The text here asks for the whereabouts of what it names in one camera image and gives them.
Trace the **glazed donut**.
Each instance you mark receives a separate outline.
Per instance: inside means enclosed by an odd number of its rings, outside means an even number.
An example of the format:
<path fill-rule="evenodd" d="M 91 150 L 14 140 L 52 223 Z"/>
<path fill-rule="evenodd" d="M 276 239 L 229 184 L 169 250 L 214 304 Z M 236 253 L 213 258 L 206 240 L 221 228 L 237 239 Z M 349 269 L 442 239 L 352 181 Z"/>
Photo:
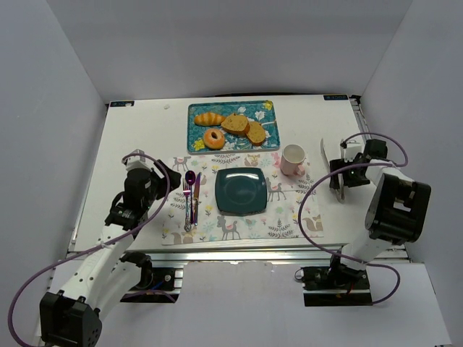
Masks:
<path fill-rule="evenodd" d="M 225 136 L 219 129 L 208 129 L 203 135 L 203 141 L 207 148 L 220 150 L 225 145 Z"/>

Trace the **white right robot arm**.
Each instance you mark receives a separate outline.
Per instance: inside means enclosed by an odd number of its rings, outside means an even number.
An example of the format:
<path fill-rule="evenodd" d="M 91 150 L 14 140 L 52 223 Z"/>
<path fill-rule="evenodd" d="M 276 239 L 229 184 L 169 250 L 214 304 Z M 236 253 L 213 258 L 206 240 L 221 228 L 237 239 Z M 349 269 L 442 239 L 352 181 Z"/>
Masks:
<path fill-rule="evenodd" d="M 391 246 L 417 241 L 422 233 L 431 195 L 428 184 L 404 175 L 388 160 L 387 144 L 370 139 L 361 145 L 352 137 L 340 144 L 340 159 L 326 161 L 329 187 L 339 202 L 346 188 L 375 185 L 375 193 L 365 216 L 365 229 L 353 242 L 331 257 L 327 279 L 335 286 L 357 282 L 366 264 Z"/>

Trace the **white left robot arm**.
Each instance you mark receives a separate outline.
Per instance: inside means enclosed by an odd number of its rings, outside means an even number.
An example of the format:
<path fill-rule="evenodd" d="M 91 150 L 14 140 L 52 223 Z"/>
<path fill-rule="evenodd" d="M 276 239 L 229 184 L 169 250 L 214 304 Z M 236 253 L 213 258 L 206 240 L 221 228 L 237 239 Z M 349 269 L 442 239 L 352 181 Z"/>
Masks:
<path fill-rule="evenodd" d="M 151 216 L 156 200 L 179 188 L 180 173 L 160 160 L 152 166 L 146 155 L 123 160 L 124 189 L 111 203 L 96 250 L 56 292 L 46 293 L 39 305 L 41 339 L 49 346 L 95 346 L 103 320 L 131 288 L 152 278 L 149 256 L 128 252 Z"/>

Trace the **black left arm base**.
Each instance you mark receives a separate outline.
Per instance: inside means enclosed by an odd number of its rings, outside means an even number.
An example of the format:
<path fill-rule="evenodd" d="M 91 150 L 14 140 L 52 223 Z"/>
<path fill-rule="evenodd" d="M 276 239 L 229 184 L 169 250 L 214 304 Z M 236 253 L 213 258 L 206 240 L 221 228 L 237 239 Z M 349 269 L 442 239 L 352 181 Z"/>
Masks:
<path fill-rule="evenodd" d="M 131 287 L 121 302 L 146 304 L 174 304 L 179 298 L 179 288 L 175 282 L 179 268 L 154 265 L 148 254 L 128 252 L 121 258 L 121 263 L 132 263 L 140 273 L 138 283 Z"/>

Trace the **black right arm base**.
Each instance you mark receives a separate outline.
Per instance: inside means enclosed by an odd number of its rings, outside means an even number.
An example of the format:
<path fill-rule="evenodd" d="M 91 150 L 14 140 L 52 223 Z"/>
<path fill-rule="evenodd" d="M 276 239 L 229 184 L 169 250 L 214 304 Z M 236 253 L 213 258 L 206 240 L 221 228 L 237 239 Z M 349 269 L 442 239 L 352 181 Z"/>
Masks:
<path fill-rule="evenodd" d="M 373 304 L 365 271 L 357 277 L 342 275 L 336 280 L 330 267 L 301 267 L 294 279 L 302 284 L 306 307 L 361 307 Z"/>

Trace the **brown bread slice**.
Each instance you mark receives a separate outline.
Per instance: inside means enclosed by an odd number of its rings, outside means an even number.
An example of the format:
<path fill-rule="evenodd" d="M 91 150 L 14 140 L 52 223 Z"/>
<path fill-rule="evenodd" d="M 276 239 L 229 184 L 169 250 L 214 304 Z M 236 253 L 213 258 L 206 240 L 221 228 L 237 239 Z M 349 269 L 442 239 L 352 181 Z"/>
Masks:
<path fill-rule="evenodd" d="M 245 136 L 249 130 L 249 121 L 245 115 L 233 113 L 226 117 L 221 127 L 230 134 Z"/>
<path fill-rule="evenodd" d="M 261 146 L 266 140 L 266 131 L 264 130 L 261 123 L 257 121 L 251 121 L 249 123 L 249 130 L 246 136 L 254 146 Z"/>

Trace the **left brown bread slice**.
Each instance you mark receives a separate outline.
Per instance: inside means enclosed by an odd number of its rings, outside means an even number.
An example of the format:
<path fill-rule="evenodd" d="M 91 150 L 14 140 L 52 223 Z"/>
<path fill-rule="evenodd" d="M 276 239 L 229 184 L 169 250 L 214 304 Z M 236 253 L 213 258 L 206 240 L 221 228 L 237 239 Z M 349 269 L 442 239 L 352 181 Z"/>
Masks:
<path fill-rule="evenodd" d="M 221 127 L 230 134 L 245 136 L 249 130 L 249 121 L 245 115 L 233 113 L 226 117 Z"/>

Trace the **purple iridescent knife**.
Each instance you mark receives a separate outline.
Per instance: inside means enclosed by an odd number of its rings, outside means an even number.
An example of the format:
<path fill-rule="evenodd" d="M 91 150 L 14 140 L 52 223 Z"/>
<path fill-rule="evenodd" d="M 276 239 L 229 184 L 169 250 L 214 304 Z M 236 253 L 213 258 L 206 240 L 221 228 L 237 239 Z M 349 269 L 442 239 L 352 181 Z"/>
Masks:
<path fill-rule="evenodd" d="M 192 200 L 192 216 L 191 221 L 196 226 L 198 220 L 198 204 L 199 204 L 199 195 L 200 195 L 200 179 L 201 173 L 196 176 L 194 191 L 193 191 L 193 200 Z"/>

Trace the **purple iridescent fork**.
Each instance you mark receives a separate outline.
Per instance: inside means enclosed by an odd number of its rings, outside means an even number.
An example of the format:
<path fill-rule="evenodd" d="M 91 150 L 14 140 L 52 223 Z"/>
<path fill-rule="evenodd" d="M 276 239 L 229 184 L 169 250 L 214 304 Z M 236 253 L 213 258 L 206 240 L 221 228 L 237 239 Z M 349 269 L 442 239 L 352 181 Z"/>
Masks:
<path fill-rule="evenodd" d="M 191 187 L 186 179 L 183 179 L 183 195 L 185 199 L 185 219 L 184 219 L 184 230 L 186 232 L 191 231 L 190 221 L 190 198 L 191 198 Z"/>

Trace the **pink mug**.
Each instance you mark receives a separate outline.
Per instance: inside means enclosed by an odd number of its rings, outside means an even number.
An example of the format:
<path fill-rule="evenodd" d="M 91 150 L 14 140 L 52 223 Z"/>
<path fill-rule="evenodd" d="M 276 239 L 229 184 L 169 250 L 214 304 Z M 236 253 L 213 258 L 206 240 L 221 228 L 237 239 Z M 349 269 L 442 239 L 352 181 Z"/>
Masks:
<path fill-rule="evenodd" d="M 287 145 L 281 153 L 280 170 L 285 176 L 304 176 L 305 151 L 299 145 Z"/>

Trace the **dark teal square plate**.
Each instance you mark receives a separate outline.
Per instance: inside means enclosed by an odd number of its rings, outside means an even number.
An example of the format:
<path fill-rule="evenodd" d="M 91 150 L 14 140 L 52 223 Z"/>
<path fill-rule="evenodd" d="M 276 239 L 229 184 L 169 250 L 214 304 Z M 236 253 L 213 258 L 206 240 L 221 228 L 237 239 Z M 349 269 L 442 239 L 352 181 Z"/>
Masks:
<path fill-rule="evenodd" d="M 217 171 L 214 192 L 218 211 L 223 215 L 254 215 L 267 208 L 267 184 L 260 168 Z"/>

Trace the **golden croissant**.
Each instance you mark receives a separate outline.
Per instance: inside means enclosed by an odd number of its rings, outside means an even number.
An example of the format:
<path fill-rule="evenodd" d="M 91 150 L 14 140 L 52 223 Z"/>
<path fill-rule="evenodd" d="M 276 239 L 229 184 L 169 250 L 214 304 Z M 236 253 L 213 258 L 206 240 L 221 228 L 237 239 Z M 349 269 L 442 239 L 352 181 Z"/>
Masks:
<path fill-rule="evenodd" d="M 220 126 L 225 119 L 225 116 L 209 111 L 196 115 L 194 117 L 194 124 L 202 127 Z"/>

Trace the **animal print placemat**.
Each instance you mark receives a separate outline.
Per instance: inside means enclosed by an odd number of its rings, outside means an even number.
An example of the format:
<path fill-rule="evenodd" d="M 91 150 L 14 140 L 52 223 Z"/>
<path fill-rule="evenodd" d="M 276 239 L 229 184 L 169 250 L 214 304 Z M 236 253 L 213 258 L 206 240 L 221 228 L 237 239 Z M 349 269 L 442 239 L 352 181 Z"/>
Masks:
<path fill-rule="evenodd" d="M 318 201 L 306 191 L 313 185 L 310 164 L 303 163 L 305 175 L 285 176 L 279 169 L 278 152 L 199 155 L 169 160 L 169 165 L 182 174 L 188 170 L 200 175 L 198 224 L 184 229 L 185 198 L 182 190 L 171 193 L 161 213 L 161 240 L 164 246 L 236 241 L 247 239 L 295 239 L 301 237 L 297 222 L 305 224 L 311 237 L 323 236 Z M 216 204 L 215 180 L 221 169 L 259 168 L 267 188 L 266 210 L 246 216 L 222 214 Z"/>

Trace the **teal floral serving tray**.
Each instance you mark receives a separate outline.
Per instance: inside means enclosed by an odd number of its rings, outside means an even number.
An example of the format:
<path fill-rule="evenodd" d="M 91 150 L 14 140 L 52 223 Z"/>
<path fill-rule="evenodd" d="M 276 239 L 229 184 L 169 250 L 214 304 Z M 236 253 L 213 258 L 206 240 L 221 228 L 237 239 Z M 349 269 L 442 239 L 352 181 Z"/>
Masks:
<path fill-rule="evenodd" d="M 280 148 L 271 100 L 193 103 L 187 109 L 187 151 L 238 153 Z"/>

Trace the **aluminium table frame rail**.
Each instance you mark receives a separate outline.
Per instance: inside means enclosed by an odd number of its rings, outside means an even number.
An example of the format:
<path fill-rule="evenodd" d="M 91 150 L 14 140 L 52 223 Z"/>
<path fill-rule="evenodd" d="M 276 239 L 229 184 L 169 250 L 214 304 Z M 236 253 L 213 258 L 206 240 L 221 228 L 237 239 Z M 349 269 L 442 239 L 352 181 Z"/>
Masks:
<path fill-rule="evenodd" d="M 203 244 L 176 246 L 152 246 L 150 249 L 132 245 L 132 252 L 143 252 L 151 256 L 154 262 L 246 262 L 264 261 L 275 263 L 322 263 L 330 260 L 330 254 L 305 243 L 300 239 L 256 240 L 247 242 L 233 241 L 227 245 L 224 241 Z"/>

